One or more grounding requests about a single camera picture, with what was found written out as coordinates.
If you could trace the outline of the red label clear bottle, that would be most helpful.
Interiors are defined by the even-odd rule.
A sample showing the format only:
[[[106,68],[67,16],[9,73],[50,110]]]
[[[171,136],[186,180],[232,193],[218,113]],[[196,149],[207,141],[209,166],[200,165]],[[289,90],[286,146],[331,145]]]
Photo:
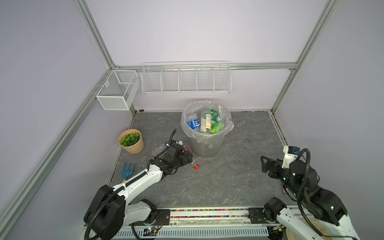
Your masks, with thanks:
[[[189,148],[187,146],[184,146],[184,152],[189,153],[191,155],[191,159],[192,159],[191,163],[194,166],[194,169],[198,170],[200,168],[200,165],[197,163],[197,161],[195,160],[195,157],[192,155],[191,151],[189,150]]]

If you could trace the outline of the green label clear bottle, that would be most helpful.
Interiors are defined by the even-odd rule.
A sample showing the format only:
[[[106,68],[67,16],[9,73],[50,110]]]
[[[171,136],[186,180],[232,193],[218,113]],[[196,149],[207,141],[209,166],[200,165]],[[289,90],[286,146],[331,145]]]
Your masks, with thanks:
[[[217,122],[211,129],[211,134],[215,134],[217,132],[220,132],[225,128],[225,125],[222,122]]]

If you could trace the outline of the blue label bottle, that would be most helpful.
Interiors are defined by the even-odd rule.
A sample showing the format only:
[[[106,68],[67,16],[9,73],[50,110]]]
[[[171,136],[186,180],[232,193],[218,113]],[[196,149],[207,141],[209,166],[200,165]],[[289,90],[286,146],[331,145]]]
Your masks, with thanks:
[[[196,113],[186,116],[186,123],[192,130],[198,130],[201,126],[198,115]]]

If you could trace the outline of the white yellow label clear bottle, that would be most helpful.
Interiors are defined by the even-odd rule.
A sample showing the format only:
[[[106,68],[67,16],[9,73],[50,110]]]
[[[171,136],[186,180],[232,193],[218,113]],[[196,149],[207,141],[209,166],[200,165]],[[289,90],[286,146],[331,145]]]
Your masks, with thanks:
[[[201,113],[201,133],[210,134],[212,130],[212,112],[209,110],[204,110]]]

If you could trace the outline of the crushed green bottle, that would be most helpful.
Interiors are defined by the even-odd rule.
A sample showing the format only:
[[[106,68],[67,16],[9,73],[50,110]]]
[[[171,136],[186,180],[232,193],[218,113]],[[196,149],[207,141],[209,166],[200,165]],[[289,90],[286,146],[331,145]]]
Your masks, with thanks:
[[[221,115],[216,110],[210,110],[211,112],[211,123],[214,126],[217,122],[221,121]]]

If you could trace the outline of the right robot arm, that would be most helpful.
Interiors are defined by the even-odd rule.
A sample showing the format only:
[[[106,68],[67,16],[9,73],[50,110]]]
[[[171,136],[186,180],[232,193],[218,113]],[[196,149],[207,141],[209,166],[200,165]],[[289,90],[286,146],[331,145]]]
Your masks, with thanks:
[[[283,160],[262,156],[262,172],[282,182],[287,195],[294,196],[302,218],[297,218],[283,201],[273,197],[264,205],[264,219],[278,222],[302,240],[359,239],[342,200],[319,186],[320,177],[311,167],[310,150],[284,146],[283,152]]]

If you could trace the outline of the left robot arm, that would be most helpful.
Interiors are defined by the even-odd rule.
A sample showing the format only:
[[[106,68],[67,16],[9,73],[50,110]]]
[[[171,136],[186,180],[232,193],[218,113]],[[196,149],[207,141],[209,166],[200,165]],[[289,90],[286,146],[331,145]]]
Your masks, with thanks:
[[[157,206],[147,199],[132,204],[139,194],[167,176],[174,175],[180,167],[191,164],[193,155],[189,148],[172,138],[168,146],[152,157],[144,170],[126,182],[110,187],[100,187],[84,216],[87,226],[84,239],[110,240],[121,227],[135,223],[145,225],[165,224],[165,219],[157,212]]]

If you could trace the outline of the grey mesh waste bin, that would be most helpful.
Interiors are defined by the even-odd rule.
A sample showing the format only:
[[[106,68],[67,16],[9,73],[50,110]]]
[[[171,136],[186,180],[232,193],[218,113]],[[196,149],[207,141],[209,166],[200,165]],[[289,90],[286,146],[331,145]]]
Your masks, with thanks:
[[[201,123],[201,113],[197,115]],[[209,158],[213,157],[220,151],[225,136],[218,136],[208,140],[200,140],[189,138],[188,136],[187,137],[189,138],[192,150],[196,155],[203,158]]]

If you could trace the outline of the clear plastic bin liner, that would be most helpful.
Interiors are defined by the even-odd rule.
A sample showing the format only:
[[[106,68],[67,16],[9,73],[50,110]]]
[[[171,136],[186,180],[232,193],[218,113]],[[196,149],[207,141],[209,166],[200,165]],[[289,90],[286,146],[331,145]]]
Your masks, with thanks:
[[[205,111],[205,110],[216,110],[219,112],[219,115],[221,116],[221,119],[224,122],[224,128],[222,130],[214,134],[201,133],[199,131],[193,130],[187,124],[187,116],[192,114],[200,114],[202,111]],[[232,115],[230,111],[227,108],[225,108],[222,104],[214,101],[203,100],[203,101],[195,101],[187,104],[187,106],[184,108],[182,112],[181,127],[184,133],[189,138],[208,140],[218,136],[220,137],[225,136],[234,128],[234,122],[232,121]]]

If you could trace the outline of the beige pot with green plant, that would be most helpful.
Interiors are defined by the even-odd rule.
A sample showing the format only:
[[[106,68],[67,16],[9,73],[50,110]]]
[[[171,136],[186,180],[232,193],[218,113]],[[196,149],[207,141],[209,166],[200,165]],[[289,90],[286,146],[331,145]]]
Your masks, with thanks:
[[[144,140],[139,130],[130,129],[123,132],[118,140],[120,146],[132,155],[144,150]]]

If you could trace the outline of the teal plastic garden fork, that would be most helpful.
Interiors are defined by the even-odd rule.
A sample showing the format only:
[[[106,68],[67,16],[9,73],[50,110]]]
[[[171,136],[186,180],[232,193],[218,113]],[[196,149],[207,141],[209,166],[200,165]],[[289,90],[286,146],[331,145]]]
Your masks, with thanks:
[[[123,182],[125,182],[128,178],[132,176],[132,174],[135,171],[137,164],[132,164],[132,163],[125,163],[122,169],[122,177],[123,177]]]

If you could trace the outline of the white mesh box basket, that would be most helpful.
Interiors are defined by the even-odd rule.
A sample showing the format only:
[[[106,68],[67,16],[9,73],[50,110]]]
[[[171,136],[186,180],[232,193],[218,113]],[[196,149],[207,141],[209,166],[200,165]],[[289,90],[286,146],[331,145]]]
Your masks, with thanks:
[[[104,110],[129,111],[139,87],[136,71],[112,70],[98,91],[97,99]]]

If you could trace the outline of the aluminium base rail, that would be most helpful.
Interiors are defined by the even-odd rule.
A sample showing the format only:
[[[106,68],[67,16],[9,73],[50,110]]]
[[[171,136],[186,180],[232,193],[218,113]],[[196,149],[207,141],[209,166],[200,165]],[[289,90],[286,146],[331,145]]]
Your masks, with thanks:
[[[289,208],[294,215],[297,208]],[[135,223],[121,227],[111,239],[171,240],[171,239],[228,239],[246,237],[267,237],[280,239],[286,228],[278,222],[264,219],[264,208],[212,208],[212,209],[158,209],[165,219],[159,226]]]

